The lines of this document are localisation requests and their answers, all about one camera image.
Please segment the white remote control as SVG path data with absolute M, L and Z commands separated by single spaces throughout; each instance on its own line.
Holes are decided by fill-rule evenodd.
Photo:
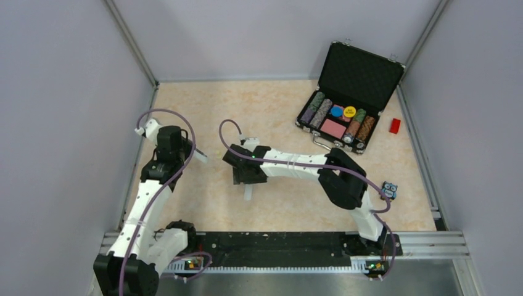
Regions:
M 193 157 L 202 163 L 208 163 L 208 156 L 199 149 L 194 150 Z

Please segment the white battery cover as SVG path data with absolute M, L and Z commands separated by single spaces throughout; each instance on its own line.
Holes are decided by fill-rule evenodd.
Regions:
M 246 184 L 244 189 L 244 200 L 250 201 L 252 199 L 253 194 L 253 185 L 252 184 Z

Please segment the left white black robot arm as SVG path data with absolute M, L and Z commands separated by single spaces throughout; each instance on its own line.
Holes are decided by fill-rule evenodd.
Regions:
M 106 254 L 98 255 L 94 274 L 102 295 L 155 295 L 159 279 L 175 257 L 198 245 L 192 223 L 172 221 L 159 238 L 155 227 L 192 149 L 188 132 L 178 126 L 140 128 L 156 148 L 142 168 L 133 207 Z

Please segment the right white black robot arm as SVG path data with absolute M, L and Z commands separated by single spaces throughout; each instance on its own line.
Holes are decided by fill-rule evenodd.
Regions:
M 378 254 L 386 247 L 384 225 L 373 213 L 366 172 L 343 150 L 333 148 L 326 154 L 306 155 L 268 146 L 248 150 L 233 144 L 223 161 L 233 167 L 234 184 L 261 184 L 269 177 L 318 183 L 331 203 L 352 216 L 366 252 Z

